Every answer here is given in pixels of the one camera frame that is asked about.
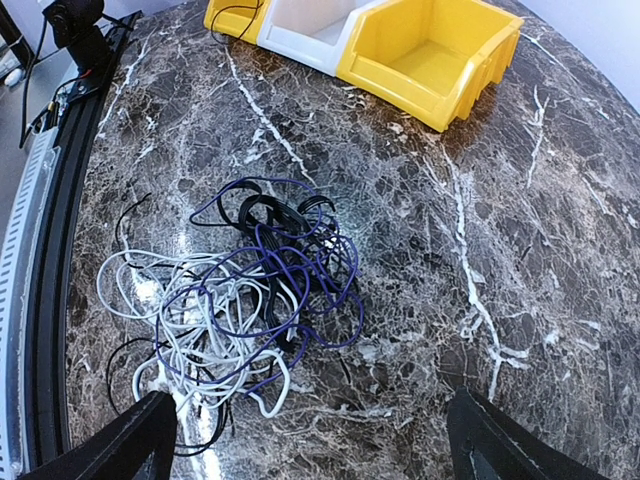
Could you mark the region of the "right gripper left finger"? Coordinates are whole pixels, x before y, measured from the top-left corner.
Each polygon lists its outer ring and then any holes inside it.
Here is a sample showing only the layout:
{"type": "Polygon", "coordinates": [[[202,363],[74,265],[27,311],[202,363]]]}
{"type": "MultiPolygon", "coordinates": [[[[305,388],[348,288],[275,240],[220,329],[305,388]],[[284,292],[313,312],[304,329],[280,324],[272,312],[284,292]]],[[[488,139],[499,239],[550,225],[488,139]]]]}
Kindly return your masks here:
{"type": "Polygon", "coordinates": [[[173,397],[152,391],[82,445],[24,479],[168,479],[177,435],[173,397]]]}

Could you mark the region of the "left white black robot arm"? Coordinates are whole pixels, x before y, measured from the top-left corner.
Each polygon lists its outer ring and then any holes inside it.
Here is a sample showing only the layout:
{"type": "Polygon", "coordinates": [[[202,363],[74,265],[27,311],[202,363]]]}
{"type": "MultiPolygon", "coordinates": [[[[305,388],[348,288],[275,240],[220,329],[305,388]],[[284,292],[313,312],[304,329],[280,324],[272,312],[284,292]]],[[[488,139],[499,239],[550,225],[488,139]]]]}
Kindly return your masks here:
{"type": "Polygon", "coordinates": [[[103,0],[57,0],[43,9],[58,48],[67,49],[80,73],[104,66],[111,49],[97,22],[104,13],[103,0]]]}

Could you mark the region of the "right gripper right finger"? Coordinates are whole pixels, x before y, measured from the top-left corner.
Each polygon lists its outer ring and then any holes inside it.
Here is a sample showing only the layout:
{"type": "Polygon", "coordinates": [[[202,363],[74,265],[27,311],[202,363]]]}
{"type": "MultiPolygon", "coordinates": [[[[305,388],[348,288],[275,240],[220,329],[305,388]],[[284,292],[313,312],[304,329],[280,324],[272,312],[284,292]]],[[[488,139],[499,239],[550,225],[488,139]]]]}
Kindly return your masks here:
{"type": "Polygon", "coordinates": [[[460,387],[447,432],[456,479],[601,479],[596,471],[538,440],[488,399],[460,387]]]}

